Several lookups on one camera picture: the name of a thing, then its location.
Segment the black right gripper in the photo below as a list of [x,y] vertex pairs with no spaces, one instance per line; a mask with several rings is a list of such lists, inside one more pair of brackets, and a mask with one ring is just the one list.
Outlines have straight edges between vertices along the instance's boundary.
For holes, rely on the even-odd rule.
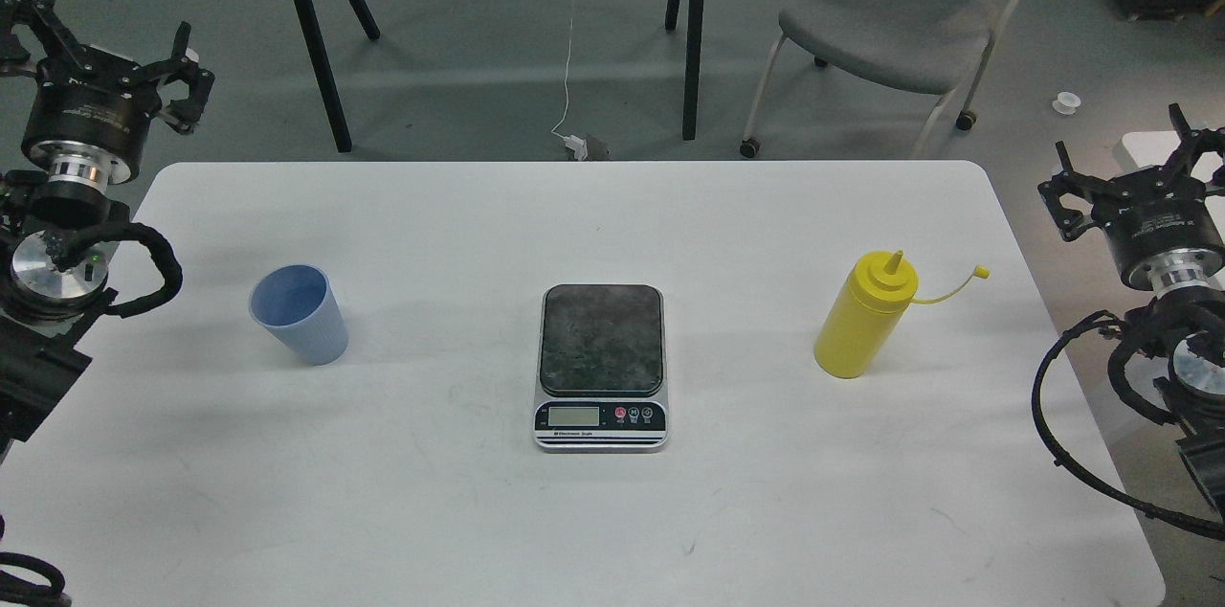
[[[1223,236],[1205,206],[1220,188],[1192,175],[1207,153],[1224,162],[1223,128],[1191,127],[1177,102],[1169,105],[1169,121],[1178,146],[1167,158],[1167,176],[1159,169],[1140,169],[1112,180],[1087,175],[1072,166],[1065,142],[1055,141],[1058,170],[1038,184],[1038,196],[1065,244],[1089,229],[1102,229],[1125,288],[1154,289],[1152,277],[1169,261],[1194,263],[1203,279],[1223,268]],[[1068,195],[1090,209],[1063,206]]]

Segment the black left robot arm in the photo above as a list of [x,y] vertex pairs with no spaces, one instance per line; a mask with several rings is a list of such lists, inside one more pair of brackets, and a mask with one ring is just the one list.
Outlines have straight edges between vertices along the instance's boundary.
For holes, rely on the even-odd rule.
[[172,244],[136,223],[113,185],[140,171],[154,120],[201,122],[214,75],[180,23],[167,60],[78,43],[56,0],[2,0],[2,75],[36,80],[20,148],[2,175],[2,452],[29,441],[89,367],[80,338],[100,316],[137,316],[183,285]]

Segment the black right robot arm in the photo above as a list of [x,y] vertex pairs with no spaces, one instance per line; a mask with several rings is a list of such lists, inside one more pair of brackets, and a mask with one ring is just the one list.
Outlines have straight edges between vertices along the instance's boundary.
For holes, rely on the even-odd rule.
[[[1038,195],[1067,244],[1084,233],[1102,233],[1125,288],[1150,292],[1145,306],[1125,315],[1100,310],[1063,330],[1038,363],[1030,411],[1038,436],[1054,463],[1100,494],[1132,507],[1148,519],[1220,541],[1224,490],[1224,296],[1223,235],[1209,201],[1223,195],[1223,170],[1202,180],[1192,170],[1204,155],[1223,154],[1223,131],[1187,122],[1178,104],[1169,106],[1177,137],[1172,153],[1155,166],[1102,179],[1077,171],[1062,142],[1058,170],[1038,184]],[[1147,422],[1181,431],[1178,459],[1212,519],[1191,516],[1134,498],[1091,474],[1068,453],[1044,414],[1047,370],[1077,338],[1089,332],[1111,338],[1107,385]]]

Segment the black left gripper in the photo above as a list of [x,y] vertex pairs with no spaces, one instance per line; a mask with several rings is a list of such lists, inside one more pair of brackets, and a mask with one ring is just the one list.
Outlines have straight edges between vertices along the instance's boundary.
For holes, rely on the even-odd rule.
[[[109,54],[89,58],[96,75],[86,71],[86,53],[74,33],[58,18],[56,0],[1,0],[1,70],[34,72],[36,100],[26,125],[21,151],[37,166],[48,169],[58,149],[104,153],[111,184],[127,184],[140,174],[145,140],[153,117],[180,135],[194,133],[216,75],[200,65],[189,48],[191,26],[181,21],[167,60],[145,65],[145,83],[134,80],[127,58]],[[34,62],[13,27],[34,32],[47,58]],[[160,89],[180,82],[187,95],[167,102]]]

